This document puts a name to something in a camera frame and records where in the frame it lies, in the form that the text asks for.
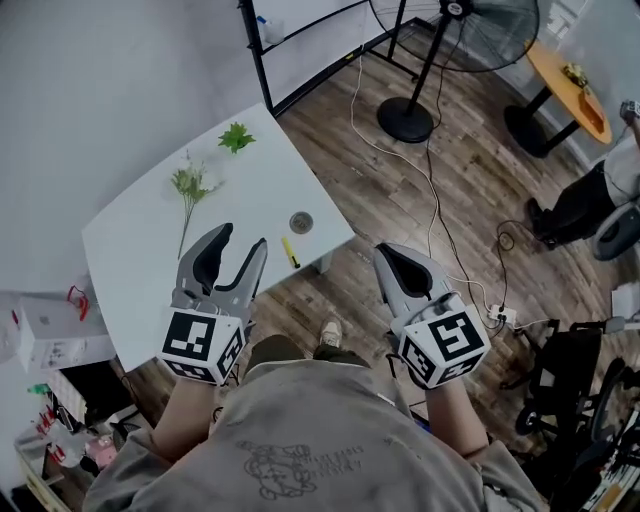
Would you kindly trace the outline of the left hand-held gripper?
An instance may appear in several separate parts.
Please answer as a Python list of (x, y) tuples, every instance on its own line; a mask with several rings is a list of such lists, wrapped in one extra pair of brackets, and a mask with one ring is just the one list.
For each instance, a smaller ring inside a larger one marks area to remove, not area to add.
[(233, 281), (214, 286), (232, 232), (230, 222), (217, 226), (179, 260), (171, 305), (163, 312), (163, 339), (157, 349), (158, 359), (178, 377), (222, 385), (247, 344), (250, 305), (266, 266), (268, 243), (265, 238), (259, 239)]

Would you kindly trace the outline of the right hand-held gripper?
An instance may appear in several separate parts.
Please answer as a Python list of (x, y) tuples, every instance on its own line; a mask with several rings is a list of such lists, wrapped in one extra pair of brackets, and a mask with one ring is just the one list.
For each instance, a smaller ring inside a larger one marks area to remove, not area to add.
[(435, 389), (476, 369), (491, 348), (488, 333), (477, 308), (464, 303), (437, 262), (381, 243), (374, 270), (392, 313), (387, 338), (417, 386)]

